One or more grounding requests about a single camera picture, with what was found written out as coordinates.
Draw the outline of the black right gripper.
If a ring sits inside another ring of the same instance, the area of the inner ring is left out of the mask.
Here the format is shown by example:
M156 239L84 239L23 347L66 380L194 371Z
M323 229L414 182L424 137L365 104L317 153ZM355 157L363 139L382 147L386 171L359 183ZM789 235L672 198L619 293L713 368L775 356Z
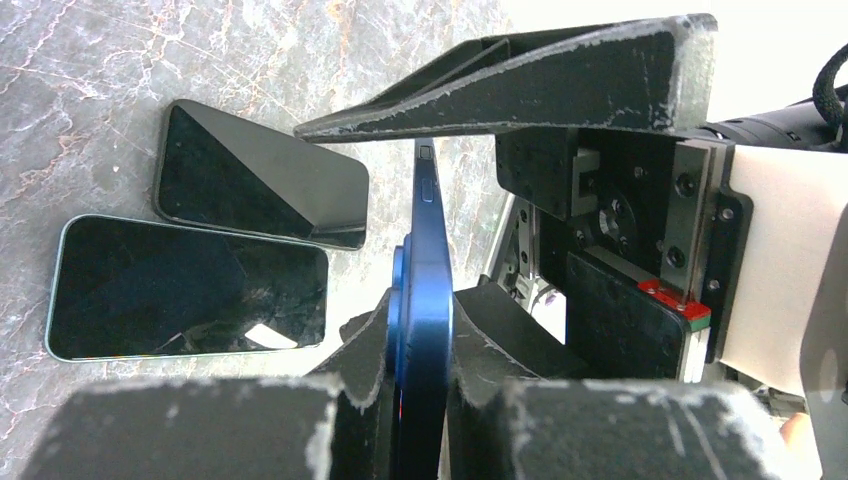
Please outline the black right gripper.
M730 188L731 141L633 131L705 122L717 32L695 13L468 40L294 133L516 130L495 138L497 179L522 273L566 298L567 349L596 378L698 382L726 337L753 204Z

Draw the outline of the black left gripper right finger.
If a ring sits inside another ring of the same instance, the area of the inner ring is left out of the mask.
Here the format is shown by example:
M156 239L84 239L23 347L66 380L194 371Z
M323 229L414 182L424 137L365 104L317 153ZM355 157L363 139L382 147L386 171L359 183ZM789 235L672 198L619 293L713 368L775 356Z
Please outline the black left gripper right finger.
M727 382L599 380L500 286L455 296L454 479L788 479L777 428Z

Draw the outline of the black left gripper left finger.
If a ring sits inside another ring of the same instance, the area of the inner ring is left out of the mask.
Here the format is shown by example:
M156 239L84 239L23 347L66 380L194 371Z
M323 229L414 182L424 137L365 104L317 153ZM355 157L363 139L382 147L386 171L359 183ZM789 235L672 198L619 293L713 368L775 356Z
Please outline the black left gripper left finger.
M99 383L54 415L27 479L386 479L389 300L302 377Z

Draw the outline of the dark blue edged phone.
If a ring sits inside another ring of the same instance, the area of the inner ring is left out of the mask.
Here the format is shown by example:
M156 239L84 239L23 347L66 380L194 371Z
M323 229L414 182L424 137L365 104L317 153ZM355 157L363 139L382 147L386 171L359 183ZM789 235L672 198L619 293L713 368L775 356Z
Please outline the dark blue edged phone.
M395 400L391 476L438 476L453 346L453 282L432 140L414 149L411 229L395 249L386 367Z

